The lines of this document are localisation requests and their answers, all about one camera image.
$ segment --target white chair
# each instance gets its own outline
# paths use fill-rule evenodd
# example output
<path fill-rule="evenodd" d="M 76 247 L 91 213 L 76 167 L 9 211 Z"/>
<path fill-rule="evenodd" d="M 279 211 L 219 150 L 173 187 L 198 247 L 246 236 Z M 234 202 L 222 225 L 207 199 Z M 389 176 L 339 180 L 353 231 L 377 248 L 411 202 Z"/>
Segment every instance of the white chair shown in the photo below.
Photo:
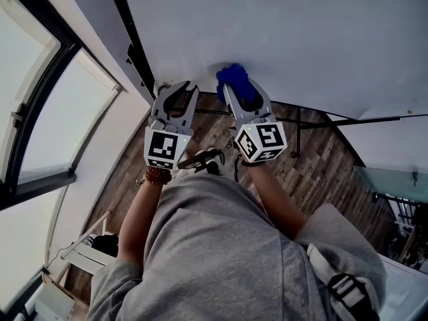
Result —
<path fill-rule="evenodd" d="M 70 246 L 63 254 L 61 258 L 69 263 L 77 266 L 78 268 L 89 272 L 90 274 L 96 273 L 99 269 L 103 268 L 109 263 L 112 263 L 116 258 L 111 255 L 102 253 L 97 249 L 85 245 L 83 240 L 85 240 L 89 234 L 91 234 L 95 228 L 102 222 L 102 235 L 107 234 L 106 232 L 106 223 L 107 216 L 110 214 L 109 211 L 105 212 L 95 224 L 87 230 L 72 246 Z"/>

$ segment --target person's right arm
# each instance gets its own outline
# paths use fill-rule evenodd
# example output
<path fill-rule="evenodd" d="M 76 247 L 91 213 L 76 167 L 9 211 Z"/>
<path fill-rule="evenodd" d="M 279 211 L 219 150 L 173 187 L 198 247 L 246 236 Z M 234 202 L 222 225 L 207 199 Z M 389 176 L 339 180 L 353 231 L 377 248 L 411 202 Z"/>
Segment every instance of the person's right arm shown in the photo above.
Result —
<path fill-rule="evenodd" d="M 294 239 L 305 225 L 307 218 L 282 189 L 267 165 L 248 167 L 248 171 L 260 195 L 267 216 L 282 234 Z"/>

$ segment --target window frame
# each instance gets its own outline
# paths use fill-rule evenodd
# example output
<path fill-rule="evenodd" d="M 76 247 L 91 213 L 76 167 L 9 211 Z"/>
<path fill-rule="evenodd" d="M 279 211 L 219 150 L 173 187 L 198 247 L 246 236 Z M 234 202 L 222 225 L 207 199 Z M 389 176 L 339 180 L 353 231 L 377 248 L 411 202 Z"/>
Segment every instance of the window frame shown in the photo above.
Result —
<path fill-rule="evenodd" d="M 67 171 L 33 179 L 25 183 L 18 182 L 25 151 L 27 150 L 35 123 L 59 78 L 81 49 L 119 86 L 116 89 L 118 93 L 122 90 L 122 86 L 116 78 L 98 61 L 48 0 L 19 0 L 19 2 L 59 41 L 60 48 L 34 86 L 29 95 L 29 100 L 21 104 L 18 109 L 19 112 L 13 111 L 16 116 L 13 122 L 15 136 L 10 152 L 5 155 L 5 165 L 7 164 L 7 167 L 5 168 L 5 180 L 4 182 L 0 181 L 0 195 L 2 196 L 0 211 L 58 188 L 65 187 L 76 181 L 77 175 L 75 170 L 78 162 L 90 138 L 95 133 L 100 123 L 99 121 L 115 100 L 114 98 L 111 99 L 110 104 L 102 111 L 99 120 L 90 129 L 88 136 L 83 139 L 82 145 L 73 159 L 72 166 Z"/>

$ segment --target blue cloth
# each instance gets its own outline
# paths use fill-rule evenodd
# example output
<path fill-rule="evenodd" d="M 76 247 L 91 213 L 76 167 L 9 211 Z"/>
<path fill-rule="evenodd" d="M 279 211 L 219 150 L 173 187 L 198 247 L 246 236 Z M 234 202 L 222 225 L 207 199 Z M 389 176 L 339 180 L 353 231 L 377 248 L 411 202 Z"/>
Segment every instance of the blue cloth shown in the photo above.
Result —
<path fill-rule="evenodd" d="M 239 64 L 232 64 L 228 68 L 224 68 L 215 74 L 215 77 L 219 81 L 217 85 L 217 97 L 222 103 L 226 103 L 225 96 L 223 93 L 224 83 L 229 84 L 238 100 L 244 102 L 253 102 L 255 98 L 255 89 L 248 82 L 248 74 Z"/>

